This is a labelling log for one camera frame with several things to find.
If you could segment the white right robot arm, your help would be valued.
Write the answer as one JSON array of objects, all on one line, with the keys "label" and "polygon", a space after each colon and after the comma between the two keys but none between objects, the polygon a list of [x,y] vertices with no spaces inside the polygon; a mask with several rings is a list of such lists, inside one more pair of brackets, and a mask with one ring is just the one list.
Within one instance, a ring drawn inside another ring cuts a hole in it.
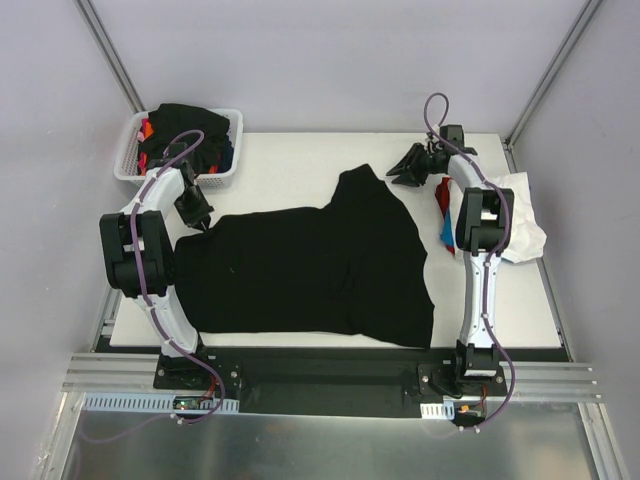
[{"label": "white right robot arm", "polygon": [[463,253],[465,301],[461,333],[449,366],[429,375],[436,392],[459,399],[501,375],[502,353],[495,333],[496,279],[511,237],[514,194],[482,173],[475,149],[465,145],[463,127],[445,125],[415,143],[387,172],[394,184],[419,187],[446,174],[463,193],[455,244]]}]

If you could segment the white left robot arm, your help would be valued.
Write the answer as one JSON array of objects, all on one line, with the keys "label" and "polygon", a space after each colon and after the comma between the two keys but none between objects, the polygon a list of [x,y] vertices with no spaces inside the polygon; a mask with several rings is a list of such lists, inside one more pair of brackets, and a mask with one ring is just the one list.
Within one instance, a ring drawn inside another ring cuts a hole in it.
[{"label": "white left robot arm", "polygon": [[342,172],[321,208],[225,215],[182,158],[99,223],[107,278],[174,352],[205,334],[364,336],[431,345],[427,253],[405,205],[369,165]]}]

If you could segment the white plastic laundry basket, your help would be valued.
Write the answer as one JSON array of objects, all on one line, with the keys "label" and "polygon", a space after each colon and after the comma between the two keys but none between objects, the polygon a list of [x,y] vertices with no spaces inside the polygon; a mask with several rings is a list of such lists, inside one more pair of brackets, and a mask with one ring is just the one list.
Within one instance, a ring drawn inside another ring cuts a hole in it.
[{"label": "white plastic laundry basket", "polygon": [[[244,116],[236,109],[214,108],[211,112],[226,117],[230,121],[228,136],[232,146],[233,156],[230,168],[226,172],[215,174],[201,174],[197,182],[203,189],[228,188],[233,183],[233,177],[240,163],[243,143]],[[114,176],[121,181],[128,181],[141,186],[144,176],[137,174],[138,165],[138,132],[143,120],[148,117],[148,111],[135,113],[127,122],[120,136],[113,165]]]}]

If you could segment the white t shirt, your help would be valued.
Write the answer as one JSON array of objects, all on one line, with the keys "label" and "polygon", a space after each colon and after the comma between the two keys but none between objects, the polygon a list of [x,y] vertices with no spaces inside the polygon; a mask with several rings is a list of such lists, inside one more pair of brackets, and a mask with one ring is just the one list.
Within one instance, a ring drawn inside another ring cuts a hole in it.
[{"label": "white t shirt", "polygon": [[[541,258],[547,235],[535,219],[527,174],[521,172],[490,177],[489,181],[500,188],[510,189],[514,193],[511,237],[508,247],[502,254],[503,259],[513,264],[519,264]],[[449,210],[454,228],[457,224],[462,199],[462,191],[451,178]],[[462,252],[458,247],[456,253],[452,255],[457,260],[462,259]]]}]

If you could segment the red t shirt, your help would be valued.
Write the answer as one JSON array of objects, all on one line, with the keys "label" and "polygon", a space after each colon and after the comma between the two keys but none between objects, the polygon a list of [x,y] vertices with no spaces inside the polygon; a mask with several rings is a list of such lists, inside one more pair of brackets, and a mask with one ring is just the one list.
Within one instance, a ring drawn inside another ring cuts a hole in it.
[{"label": "red t shirt", "polygon": [[450,209],[450,183],[451,178],[445,176],[441,179],[440,183],[435,189],[435,198],[439,206],[441,215],[444,219],[449,215]]}]

